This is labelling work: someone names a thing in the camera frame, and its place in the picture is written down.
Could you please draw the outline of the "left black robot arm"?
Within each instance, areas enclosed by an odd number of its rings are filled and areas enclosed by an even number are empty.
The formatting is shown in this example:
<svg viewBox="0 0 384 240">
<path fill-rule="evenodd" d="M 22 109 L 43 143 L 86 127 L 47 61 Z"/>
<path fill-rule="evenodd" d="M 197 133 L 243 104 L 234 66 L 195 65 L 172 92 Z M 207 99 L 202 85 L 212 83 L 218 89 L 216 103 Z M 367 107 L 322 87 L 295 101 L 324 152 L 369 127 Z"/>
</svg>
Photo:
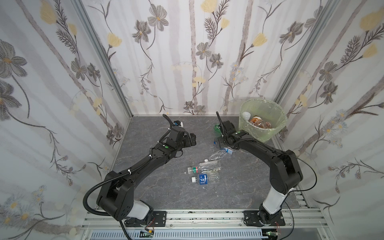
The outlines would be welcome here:
<svg viewBox="0 0 384 240">
<path fill-rule="evenodd" d="M 149 154 L 132 167 L 107 174 L 97 197 L 97 206 L 102 209 L 99 215 L 113 217 L 116 221 L 126 218 L 150 221 L 153 208 L 135 199 L 135 189 L 152 172 L 175 158 L 178 152 L 195 146 L 196 138 L 182 127 L 173 127 L 165 142 L 158 142 L 150 148 Z"/>
</svg>

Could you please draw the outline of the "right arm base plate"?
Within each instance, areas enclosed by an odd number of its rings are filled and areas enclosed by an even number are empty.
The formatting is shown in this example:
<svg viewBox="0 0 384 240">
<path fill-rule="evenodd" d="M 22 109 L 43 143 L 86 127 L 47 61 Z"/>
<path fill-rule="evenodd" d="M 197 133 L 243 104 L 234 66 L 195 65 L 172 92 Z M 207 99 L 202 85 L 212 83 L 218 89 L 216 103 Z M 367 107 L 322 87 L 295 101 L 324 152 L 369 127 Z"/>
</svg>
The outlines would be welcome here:
<svg viewBox="0 0 384 240">
<path fill-rule="evenodd" d="M 244 211 L 244 224 L 248 227 L 277 227 L 285 226 L 285 220 L 281 212 L 273 215 L 261 211 Z"/>
</svg>

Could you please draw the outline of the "crushed bottle blue cap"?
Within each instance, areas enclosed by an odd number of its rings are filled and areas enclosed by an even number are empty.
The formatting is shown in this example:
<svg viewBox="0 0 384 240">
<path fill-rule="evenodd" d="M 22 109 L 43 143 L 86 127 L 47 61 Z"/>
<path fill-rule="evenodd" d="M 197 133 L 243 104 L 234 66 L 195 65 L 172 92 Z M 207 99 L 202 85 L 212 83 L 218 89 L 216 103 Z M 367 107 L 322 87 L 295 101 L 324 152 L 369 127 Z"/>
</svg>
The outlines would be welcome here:
<svg viewBox="0 0 384 240">
<path fill-rule="evenodd" d="M 232 150 L 231 148 L 227 147 L 225 144 L 222 144 L 219 141 L 214 141 L 214 144 L 215 144 L 216 148 L 218 148 L 221 151 L 226 152 L 229 155 L 232 155 L 234 152 L 234 150 Z"/>
</svg>

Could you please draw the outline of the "orange copper label bottle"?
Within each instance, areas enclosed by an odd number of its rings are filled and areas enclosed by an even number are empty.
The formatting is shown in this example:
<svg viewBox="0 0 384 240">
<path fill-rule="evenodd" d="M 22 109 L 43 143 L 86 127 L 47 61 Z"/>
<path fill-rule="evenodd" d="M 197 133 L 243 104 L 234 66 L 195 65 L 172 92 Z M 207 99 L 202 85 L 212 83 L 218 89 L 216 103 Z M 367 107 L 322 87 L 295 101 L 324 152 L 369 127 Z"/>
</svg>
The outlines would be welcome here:
<svg viewBox="0 0 384 240">
<path fill-rule="evenodd" d="M 262 122 L 262 118 L 258 117 L 258 116 L 254 116 L 250 122 L 253 124 L 253 125 L 258 125 Z"/>
</svg>

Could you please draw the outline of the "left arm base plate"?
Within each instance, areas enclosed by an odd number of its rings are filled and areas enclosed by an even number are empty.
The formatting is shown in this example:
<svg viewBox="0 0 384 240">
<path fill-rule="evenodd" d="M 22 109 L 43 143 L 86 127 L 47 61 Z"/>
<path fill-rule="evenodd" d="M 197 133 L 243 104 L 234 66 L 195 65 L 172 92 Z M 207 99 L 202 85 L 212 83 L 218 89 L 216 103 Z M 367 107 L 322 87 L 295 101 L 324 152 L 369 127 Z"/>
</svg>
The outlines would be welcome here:
<svg viewBox="0 0 384 240">
<path fill-rule="evenodd" d="M 139 220 L 136 218 L 125 219 L 124 225 L 128 228 L 133 227 L 165 227 L 167 219 L 166 211 L 153 211 L 149 212 L 149 214 L 143 219 Z"/>
</svg>

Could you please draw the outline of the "green soda bottle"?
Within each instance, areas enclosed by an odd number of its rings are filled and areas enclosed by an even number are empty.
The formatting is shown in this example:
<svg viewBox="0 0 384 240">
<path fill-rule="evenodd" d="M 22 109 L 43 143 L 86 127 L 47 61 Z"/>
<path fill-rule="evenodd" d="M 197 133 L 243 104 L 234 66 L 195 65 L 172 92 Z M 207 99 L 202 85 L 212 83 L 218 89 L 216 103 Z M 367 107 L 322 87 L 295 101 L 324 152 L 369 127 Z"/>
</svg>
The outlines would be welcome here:
<svg viewBox="0 0 384 240">
<path fill-rule="evenodd" d="M 222 135 L 219 124 L 215 124 L 214 125 L 214 133 L 215 133 L 216 136 L 221 136 Z"/>
</svg>

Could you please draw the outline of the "white bottle red cap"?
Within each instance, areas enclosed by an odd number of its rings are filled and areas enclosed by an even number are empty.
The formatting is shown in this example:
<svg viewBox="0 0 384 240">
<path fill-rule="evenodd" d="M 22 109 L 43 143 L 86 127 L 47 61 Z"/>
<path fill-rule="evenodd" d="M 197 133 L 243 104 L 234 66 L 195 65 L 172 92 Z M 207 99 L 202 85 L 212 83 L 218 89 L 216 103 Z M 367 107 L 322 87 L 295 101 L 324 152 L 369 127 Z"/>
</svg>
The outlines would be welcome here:
<svg viewBox="0 0 384 240">
<path fill-rule="evenodd" d="M 249 112 L 243 112 L 242 113 L 242 117 L 247 121 L 249 122 L 250 119 L 251 119 L 251 114 Z"/>
</svg>

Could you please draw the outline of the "brown label bottle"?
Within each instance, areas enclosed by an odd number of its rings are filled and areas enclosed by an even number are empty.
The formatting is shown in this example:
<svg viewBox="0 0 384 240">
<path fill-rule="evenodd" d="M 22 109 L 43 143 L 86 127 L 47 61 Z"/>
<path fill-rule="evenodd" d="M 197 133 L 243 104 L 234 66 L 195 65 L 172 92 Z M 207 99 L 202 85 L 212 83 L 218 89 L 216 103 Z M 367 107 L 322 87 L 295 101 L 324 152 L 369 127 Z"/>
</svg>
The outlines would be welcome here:
<svg viewBox="0 0 384 240">
<path fill-rule="evenodd" d="M 262 127 L 264 129 L 270 129 L 272 126 L 271 126 L 271 123 L 270 122 L 262 122 Z"/>
</svg>

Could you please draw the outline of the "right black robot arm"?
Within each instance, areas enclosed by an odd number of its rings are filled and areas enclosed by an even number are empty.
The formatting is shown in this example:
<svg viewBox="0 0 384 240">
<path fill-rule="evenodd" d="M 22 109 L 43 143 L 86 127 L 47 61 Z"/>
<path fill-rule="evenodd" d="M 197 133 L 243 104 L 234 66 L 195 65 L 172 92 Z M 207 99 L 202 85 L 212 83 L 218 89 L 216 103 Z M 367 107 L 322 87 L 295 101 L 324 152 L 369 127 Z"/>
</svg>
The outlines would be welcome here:
<svg viewBox="0 0 384 240">
<path fill-rule="evenodd" d="M 288 194 L 303 180 L 296 155 L 270 147 L 253 138 L 248 132 L 237 131 L 230 121 L 220 121 L 221 137 L 216 139 L 219 148 L 243 150 L 263 161 L 270 168 L 271 189 L 255 217 L 249 217 L 256 227 L 270 226 L 281 217 Z"/>
</svg>

